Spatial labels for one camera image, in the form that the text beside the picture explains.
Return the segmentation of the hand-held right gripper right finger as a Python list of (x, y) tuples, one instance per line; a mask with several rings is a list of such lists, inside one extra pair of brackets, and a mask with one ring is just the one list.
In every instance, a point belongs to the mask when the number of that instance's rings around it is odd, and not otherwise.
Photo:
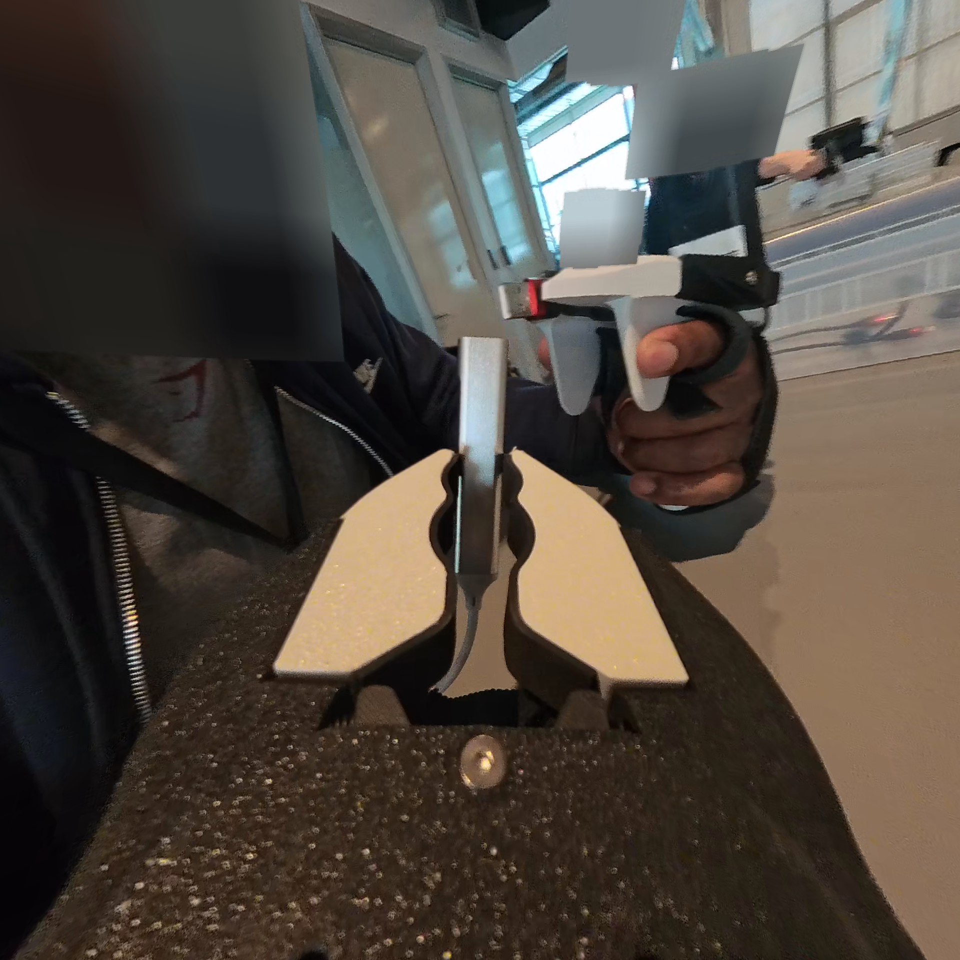
[(690, 676), (618, 522), (521, 450), (503, 468), (511, 677), (558, 726), (641, 725), (633, 697), (682, 690)]

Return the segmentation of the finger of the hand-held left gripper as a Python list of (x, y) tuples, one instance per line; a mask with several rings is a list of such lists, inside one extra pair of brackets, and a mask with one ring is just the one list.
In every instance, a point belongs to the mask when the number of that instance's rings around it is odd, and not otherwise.
[(556, 316), (538, 319), (549, 367), (566, 414), (579, 417), (591, 405), (601, 375), (601, 342), (597, 331), (602, 320), (592, 307), (563, 307)]
[(614, 315), (613, 345), (620, 350), (631, 398), (642, 411), (665, 402), (669, 377), (648, 377), (638, 367), (638, 347), (648, 334), (678, 324), (682, 278), (680, 259), (642, 256), (632, 265), (563, 269), (541, 286), (549, 305), (609, 307)]

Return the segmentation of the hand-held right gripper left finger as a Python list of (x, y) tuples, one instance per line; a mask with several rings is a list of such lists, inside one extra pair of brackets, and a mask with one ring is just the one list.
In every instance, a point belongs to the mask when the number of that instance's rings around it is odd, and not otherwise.
[(457, 591), (440, 533), (459, 457), (440, 450), (349, 507), (271, 666), (333, 691), (332, 715), (439, 724), (456, 647)]

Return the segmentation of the silver usb hub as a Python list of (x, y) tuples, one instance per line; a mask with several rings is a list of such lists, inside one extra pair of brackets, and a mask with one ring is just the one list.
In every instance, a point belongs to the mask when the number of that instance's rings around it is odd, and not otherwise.
[(460, 475), (453, 570), (465, 604), (466, 626), (459, 651), (435, 686), (439, 694), (450, 690), (470, 658), (483, 596), (498, 579), (501, 543), (508, 343), (465, 337), (458, 358)]

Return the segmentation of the person's left forearm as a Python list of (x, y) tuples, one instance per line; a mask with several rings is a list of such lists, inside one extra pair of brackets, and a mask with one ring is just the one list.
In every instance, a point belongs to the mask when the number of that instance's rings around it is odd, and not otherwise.
[[(396, 469), (437, 450), (455, 450), (461, 391), (456, 359), (396, 319), (336, 235), (332, 243), (356, 431)], [(508, 378), (506, 450), (520, 449), (571, 479), (628, 476), (609, 449), (607, 433), (594, 411), (567, 414), (554, 387)]]

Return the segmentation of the person's left hand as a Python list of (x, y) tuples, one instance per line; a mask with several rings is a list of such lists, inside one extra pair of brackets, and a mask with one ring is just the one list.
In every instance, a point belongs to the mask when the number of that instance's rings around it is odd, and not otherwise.
[[(637, 346), (645, 378), (668, 378), (714, 364), (726, 346), (717, 321), (692, 318), (652, 331)], [(660, 506), (700, 508), (738, 495), (743, 460), (762, 404), (764, 378), (757, 347), (728, 376), (702, 388), (716, 409), (678, 419), (664, 407), (645, 412), (625, 392), (611, 417), (607, 444), (630, 473), (630, 492)]]

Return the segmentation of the person's torso in zip jacket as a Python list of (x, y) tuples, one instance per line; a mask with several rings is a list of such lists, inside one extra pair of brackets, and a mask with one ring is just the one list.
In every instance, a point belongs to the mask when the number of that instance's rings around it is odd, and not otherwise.
[(391, 467), (344, 365), (2, 355), (2, 833), (82, 843), (140, 718), (282, 551), (98, 481), (9, 428), (77, 426), (277, 538), (290, 481), (318, 530)]

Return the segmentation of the white glass partition frame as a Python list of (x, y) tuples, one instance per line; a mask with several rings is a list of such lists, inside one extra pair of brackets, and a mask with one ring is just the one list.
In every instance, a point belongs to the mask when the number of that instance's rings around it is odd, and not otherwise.
[(440, 2), (302, 2), (334, 234), (396, 318), (503, 337), (498, 284), (552, 263), (503, 43)]

